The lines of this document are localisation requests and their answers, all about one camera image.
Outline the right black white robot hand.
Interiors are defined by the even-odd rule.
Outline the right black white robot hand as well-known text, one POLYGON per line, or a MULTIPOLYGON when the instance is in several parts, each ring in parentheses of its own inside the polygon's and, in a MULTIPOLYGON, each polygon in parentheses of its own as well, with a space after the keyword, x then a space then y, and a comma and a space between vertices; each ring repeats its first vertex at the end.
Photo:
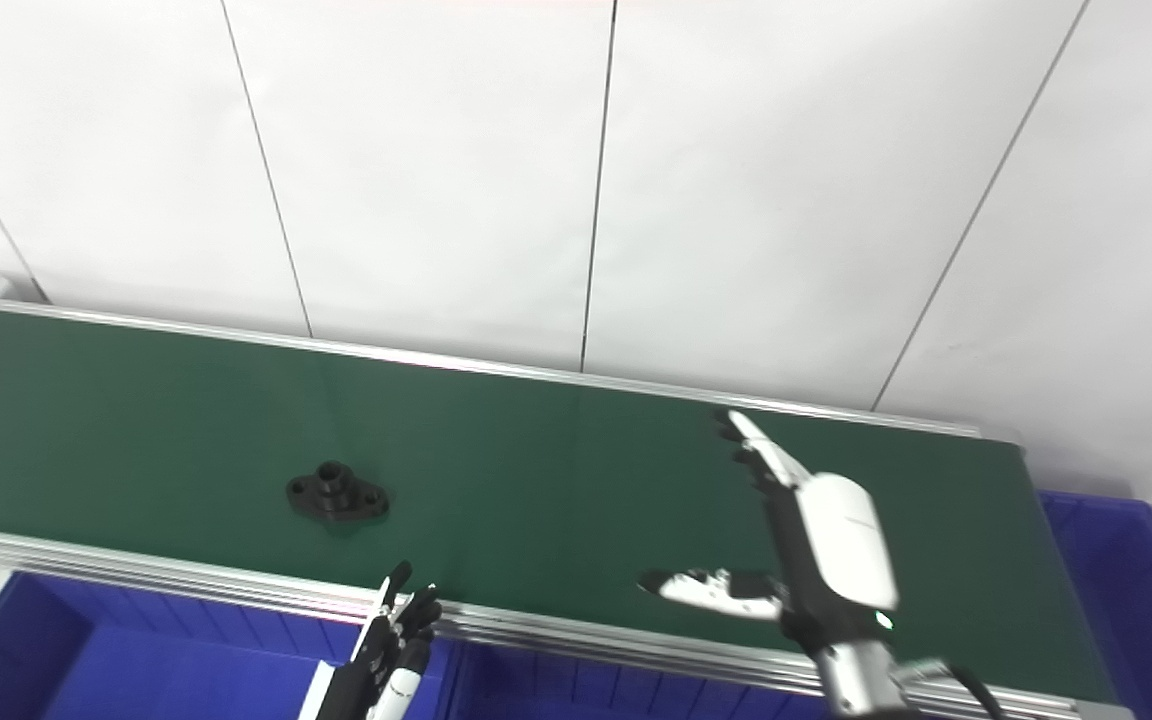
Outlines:
POLYGON ((761 495, 780 570, 649 570, 637 579, 641 591, 776 624, 806 653, 890 642, 899 588, 867 488, 840 473, 812 473, 745 414, 722 407, 717 420, 761 495))

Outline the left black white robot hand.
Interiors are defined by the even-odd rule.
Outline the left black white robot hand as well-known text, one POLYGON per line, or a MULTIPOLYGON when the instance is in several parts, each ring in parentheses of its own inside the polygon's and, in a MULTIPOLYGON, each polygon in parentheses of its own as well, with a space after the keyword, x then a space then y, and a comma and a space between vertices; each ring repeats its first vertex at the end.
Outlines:
POLYGON ((317 664, 300 719, 403 719, 429 670, 442 602, 434 584, 401 598, 412 577, 406 560, 382 579, 364 626, 340 665, 317 664))

